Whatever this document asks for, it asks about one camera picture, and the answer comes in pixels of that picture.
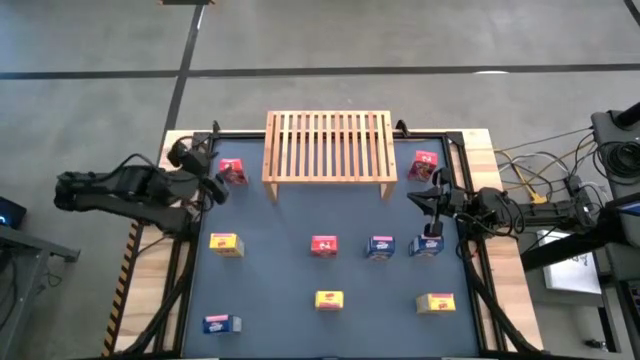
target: wooden rack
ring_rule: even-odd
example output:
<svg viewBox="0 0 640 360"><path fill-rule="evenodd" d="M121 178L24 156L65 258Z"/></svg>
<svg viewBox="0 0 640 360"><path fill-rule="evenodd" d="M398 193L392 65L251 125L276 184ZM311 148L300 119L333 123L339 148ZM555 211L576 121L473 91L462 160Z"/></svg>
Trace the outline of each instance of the wooden rack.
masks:
<svg viewBox="0 0 640 360"><path fill-rule="evenodd" d="M380 184L398 176L389 111L270 111L262 182L273 202L280 184Z"/></svg>

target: gray floor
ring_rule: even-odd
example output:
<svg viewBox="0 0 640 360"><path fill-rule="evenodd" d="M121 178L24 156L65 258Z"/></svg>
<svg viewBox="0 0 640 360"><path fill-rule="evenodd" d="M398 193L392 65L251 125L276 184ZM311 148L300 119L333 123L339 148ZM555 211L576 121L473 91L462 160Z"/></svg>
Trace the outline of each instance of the gray floor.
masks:
<svg viewBox="0 0 640 360"><path fill-rule="evenodd" d="M0 0L0 72L176 69L192 14L153 0ZM221 0L206 9L192 68L632 63L639 49L622 0ZM29 209L26 231L83 251L73 266L52 262L64 282L39 296L21 358L99 354L128 221L56 210L55 176L156 157L174 83L0 81L0 151L12 154L0 194ZM637 102L639 83L639 72L190 79L177 128L259 129L271 109L389 109L411 127L489 128L506 147L586 127L594 111ZM580 137L513 154L564 154ZM588 165L580 175L604 184ZM581 345L601 337L594 308L535 308L553 353L630 357Z"/></svg>

